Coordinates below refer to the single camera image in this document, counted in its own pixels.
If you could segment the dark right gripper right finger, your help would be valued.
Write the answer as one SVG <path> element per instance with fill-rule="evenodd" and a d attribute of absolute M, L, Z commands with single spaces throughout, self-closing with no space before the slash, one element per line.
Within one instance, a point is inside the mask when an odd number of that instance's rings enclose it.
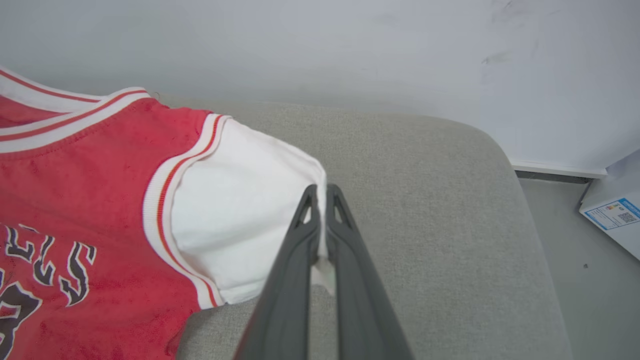
<path fill-rule="evenodd" d="M 326 244 L 334 266 L 338 357 L 412 360 L 414 355 L 345 196 L 326 192 Z"/>

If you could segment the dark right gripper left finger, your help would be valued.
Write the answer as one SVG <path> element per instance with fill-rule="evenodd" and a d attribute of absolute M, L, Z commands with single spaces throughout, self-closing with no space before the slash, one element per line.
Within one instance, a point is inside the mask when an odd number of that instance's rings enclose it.
<path fill-rule="evenodd" d="M 318 259 L 316 185 L 302 193 L 269 276 L 234 353 L 236 360 L 306 360 L 311 269 Z"/>

